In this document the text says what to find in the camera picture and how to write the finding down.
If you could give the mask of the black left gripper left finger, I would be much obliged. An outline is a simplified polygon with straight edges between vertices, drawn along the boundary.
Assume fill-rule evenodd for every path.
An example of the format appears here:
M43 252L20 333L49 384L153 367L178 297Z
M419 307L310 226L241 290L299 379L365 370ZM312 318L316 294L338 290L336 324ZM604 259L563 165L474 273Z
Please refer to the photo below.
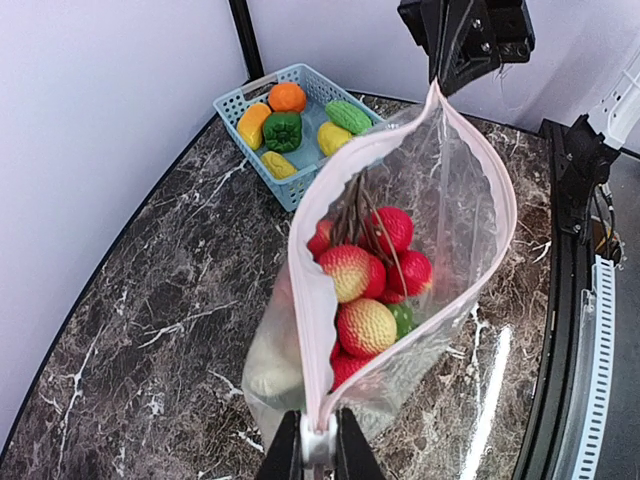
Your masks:
M276 431L256 480L302 480L300 411L287 411Z

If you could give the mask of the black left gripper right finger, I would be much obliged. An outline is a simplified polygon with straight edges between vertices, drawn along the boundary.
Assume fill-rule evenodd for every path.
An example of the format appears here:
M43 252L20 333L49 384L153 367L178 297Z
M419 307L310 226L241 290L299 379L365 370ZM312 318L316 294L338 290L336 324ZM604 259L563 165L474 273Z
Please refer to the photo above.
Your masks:
M337 480L384 480L385 477L366 440L354 413L349 408L337 414Z

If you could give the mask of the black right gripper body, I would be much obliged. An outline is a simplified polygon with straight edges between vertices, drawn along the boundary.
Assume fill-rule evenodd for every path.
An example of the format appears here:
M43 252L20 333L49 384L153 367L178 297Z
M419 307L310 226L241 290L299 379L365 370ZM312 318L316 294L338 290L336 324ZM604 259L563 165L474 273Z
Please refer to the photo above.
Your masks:
M446 10L452 6L476 9L471 14L470 34L483 35L480 44L496 46L502 63L530 60L536 40L525 1L401 1L397 12L428 57L436 52Z

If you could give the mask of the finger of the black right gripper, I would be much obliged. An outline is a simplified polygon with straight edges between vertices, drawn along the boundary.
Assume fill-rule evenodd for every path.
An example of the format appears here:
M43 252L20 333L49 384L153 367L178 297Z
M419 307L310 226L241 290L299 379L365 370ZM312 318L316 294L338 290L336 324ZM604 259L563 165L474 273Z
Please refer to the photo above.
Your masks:
M429 80L449 97L501 67L487 3L481 0L423 1Z

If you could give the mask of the white toy radish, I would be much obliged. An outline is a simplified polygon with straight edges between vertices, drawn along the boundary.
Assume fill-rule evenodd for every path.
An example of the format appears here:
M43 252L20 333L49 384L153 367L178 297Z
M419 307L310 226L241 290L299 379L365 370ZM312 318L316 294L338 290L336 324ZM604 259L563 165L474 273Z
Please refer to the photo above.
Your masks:
M274 284L247 355L245 380L248 388L263 398L284 396L303 389L294 299L288 274L279 277Z

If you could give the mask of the clear zip top bag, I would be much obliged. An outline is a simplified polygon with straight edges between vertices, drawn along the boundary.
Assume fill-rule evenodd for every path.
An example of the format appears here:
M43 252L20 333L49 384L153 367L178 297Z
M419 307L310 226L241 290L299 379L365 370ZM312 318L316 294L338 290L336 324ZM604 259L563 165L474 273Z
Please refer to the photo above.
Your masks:
M368 243L367 219L393 206L414 223L409 249L391 256ZM513 185L496 150L432 84L426 101L398 112L336 151L298 206L289 232L288 274L303 389L284 396L242 389L264 446L287 411L300 411L305 436L325 445L342 408L367 438L398 415L457 333L501 264L514 235ZM321 254L354 245L380 259L386 287L376 299L405 304L415 328L384 352L355 357L341 346L334 282Z

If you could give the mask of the green toy grape bunch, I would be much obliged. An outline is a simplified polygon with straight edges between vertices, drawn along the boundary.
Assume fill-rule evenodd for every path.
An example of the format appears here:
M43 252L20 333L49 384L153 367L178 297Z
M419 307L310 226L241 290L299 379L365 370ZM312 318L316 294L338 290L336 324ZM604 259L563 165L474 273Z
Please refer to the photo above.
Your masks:
M410 333L416 326L412 309L405 304L390 304L387 306L396 321L396 339L400 340Z

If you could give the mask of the green toy bell pepper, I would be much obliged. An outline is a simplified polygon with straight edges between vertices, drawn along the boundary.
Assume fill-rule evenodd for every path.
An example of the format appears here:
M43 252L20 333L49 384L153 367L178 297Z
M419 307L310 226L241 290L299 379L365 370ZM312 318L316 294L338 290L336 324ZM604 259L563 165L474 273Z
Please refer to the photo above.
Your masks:
M302 118L297 112L274 112L263 125L266 148L278 153L288 153L302 143Z

